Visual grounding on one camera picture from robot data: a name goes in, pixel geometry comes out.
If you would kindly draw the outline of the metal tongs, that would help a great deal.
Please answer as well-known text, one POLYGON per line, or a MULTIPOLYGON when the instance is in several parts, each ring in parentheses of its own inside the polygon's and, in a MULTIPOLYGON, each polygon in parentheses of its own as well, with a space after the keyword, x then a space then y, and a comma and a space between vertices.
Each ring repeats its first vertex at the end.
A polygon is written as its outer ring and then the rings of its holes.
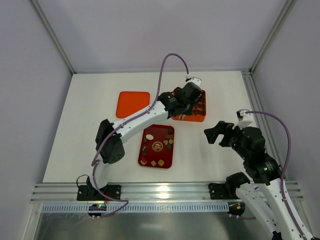
POLYGON ((192 103, 188 103, 185 110, 182 112, 182 114, 179 115, 179 120, 184 120, 186 116, 192 116, 193 115, 193 109, 198 104, 199 100, 196 100, 192 103))

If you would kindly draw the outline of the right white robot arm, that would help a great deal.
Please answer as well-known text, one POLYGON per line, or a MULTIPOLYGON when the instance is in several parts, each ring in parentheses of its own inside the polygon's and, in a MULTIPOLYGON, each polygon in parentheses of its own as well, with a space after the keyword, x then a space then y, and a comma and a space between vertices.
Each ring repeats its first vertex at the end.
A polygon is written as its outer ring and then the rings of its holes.
POLYGON ((219 121, 204 130, 209 144, 219 135, 219 145, 232 148, 243 160, 245 172, 226 178, 231 196, 241 199, 272 240, 313 240, 315 237, 300 218, 281 178, 281 169, 265 148, 265 138, 257 127, 240 128, 219 121))

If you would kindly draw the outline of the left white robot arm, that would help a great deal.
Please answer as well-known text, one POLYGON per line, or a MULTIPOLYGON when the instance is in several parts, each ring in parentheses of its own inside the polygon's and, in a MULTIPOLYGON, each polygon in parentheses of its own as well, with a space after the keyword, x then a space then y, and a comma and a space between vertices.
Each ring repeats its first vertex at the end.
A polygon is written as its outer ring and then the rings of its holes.
POLYGON ((163 92, 152 105, 116 122, 103 120, 95 137, 96 154, 93 172, 85 185, 78 186, 78 201, 115 200, 107 195, 107 168, 125 156, 124 144, 147 127, 179 115, 191 115, 193 107, 203 95, 199 78, 189 78, 177 93, 163 92))

